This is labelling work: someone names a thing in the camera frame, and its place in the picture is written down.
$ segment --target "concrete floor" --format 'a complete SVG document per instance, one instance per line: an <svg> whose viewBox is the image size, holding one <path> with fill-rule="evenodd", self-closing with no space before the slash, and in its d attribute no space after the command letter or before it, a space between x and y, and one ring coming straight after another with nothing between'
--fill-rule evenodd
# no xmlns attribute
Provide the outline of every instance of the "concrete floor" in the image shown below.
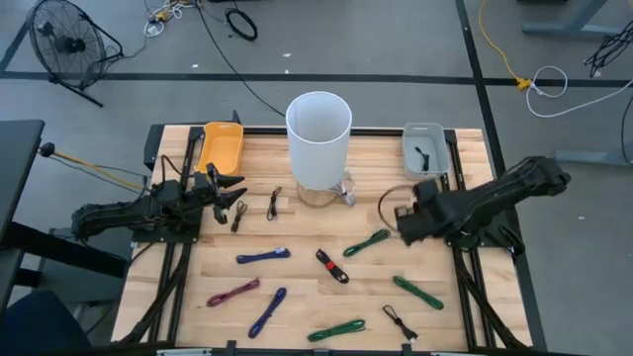
<svg viewBox="0 0 633 356"><path fill-rule="evenodd" d="M9 46L33 3L5 0L0 4L0 50ZM126 53L142 45L145 10L141 1L74 3L122 41ZM230 38L229 28L214 20L208 22L226 56L241 73L284 74L288 70L291 74L472 77L455 3L451 1L259 0L239 4L259 28L256 42ZM205 5L218 17L226 6ZM484 76L509 78L501 59L477 28L480 1L465 0L465 5ZM491 0L485 24L519 75L529 77L542 65L551 64L566 70L571 79L587 79L583 60L597 49L598 41L528 37L520 31L523 21L569 19L581 5L581 1L544 6ZM613 0L593 23L623 27L632 15L633 6L627 0ZM601 70L599 79L630 79L632 55L630 50L625 52ZM7 70L44 71L28 37ZM161 36L150 39L144 52L121 61L112 71L230 73L192 9L184 11L182 20L170 22ZM435 122L450 128L485 129L474 85L281 81L250 85L280 110L307 91L337 93L350 104L358 127ZM619 147L619 121L630 91L565 117L538 119L527 111L524 93L509 86L487 90L506 166L526 155L551 156L557 148ZM533 105L540 112L552 113L613 90L571 88L558 100L534 96ZM88 92L106 107L99 109L42 80L0 79L0 120L43 119L44 140L54 141L59 150L136 171L144 171L142 147L151 124L223 119L232 109L239 111L247 125L283 124L239 82L105 80ZM631 125L626 128L629 139L633 139ZM574 179L565 194L517 206L548 348L590 355L628 355L633 348L633 239L628 220L633 170L582 164L563 167ZM68 226L71 213L82 204L132 197L130 192L38 158L16 221L42 230ZM112 243L114 250L114 244L129 242L121 239ZM99 312L90 311L86 325ZM112 313L92 335L95 342L109 339L113 321Z"/></svg>

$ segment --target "electric fan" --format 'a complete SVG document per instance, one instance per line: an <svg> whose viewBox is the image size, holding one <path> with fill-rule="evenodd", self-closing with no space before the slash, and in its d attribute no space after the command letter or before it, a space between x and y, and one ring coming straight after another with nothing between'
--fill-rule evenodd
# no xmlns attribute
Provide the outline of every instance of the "electric fan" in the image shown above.
<svg viewBox="0 0 633 356"><path fill-rule="evenodd" d="M41 0L28 20L31 45L49 81L103 107L84 89L105 76L109 61L124 57L121 44L65 0ZM101 34L119 47L117 53L106 54Z"/></svg>

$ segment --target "white plastic cup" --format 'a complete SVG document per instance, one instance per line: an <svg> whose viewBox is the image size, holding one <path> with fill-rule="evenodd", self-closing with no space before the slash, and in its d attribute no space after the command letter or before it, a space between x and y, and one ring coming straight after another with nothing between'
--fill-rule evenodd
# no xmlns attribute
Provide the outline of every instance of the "white plastic cup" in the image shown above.
<svg viewBox="0 0 633 356"><path fill-rule="evenodd" d="M345 173L352 111L339 96L306 93L286 111L293 175L307 189L326 190Z"/></svg>

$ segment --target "orange plastic bin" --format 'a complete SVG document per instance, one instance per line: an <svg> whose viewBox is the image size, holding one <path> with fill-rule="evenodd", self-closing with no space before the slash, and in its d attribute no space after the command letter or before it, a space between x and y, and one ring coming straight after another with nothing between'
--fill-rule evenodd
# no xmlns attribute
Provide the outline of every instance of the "orange plastic bin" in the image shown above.
<svg viewBox="0 0 633 356"><path fill-rule="evenodd" d="M243 145L244 128L240 124L206 124L198 171L206 173L207 164L213 163L220 174L238 174Z"/></svg>

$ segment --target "green cable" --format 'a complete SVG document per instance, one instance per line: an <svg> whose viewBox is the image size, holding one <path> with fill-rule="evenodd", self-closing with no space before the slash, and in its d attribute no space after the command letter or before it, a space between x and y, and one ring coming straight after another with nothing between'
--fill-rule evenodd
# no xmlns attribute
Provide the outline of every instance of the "green cable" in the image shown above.
<svg viewBox="0 0 633 356"><path fill-rule="evenodd" d="M389 237L390 233L387 229L383 228L383 229L379 229L378 231L374 232L374 234L369 237L367 240L353 245L351 247L347 247L344 251L343 251L343 256L345 257L349 257L349 256L353 256L356 253L358 253L358 251L362 250L363 248L372 245L376 242L380 242L384 239L387 239Z"/></svg>
<svg viewBox="0 0 633 356"><path fill-rule="evenodd" d="M345 322L344 324L337 325L335 327L331 327L329 329L313 332L308 335L309 342L321 341L330 336L336 336L349 332L359 332L365 329L365 320L356 319L351 320L349 322Z"/></svg>
<svg viewBox="0 0 633 356"><path fill-rule="evenodd" d="M403 277L394 276L394 282L405 291L427 302L430 306L434 307L436 310L441 311L444 309L444 304L442 302L436 300L433 296L423 292L420 288L414 286L411 282L404 279Z"/></svg>

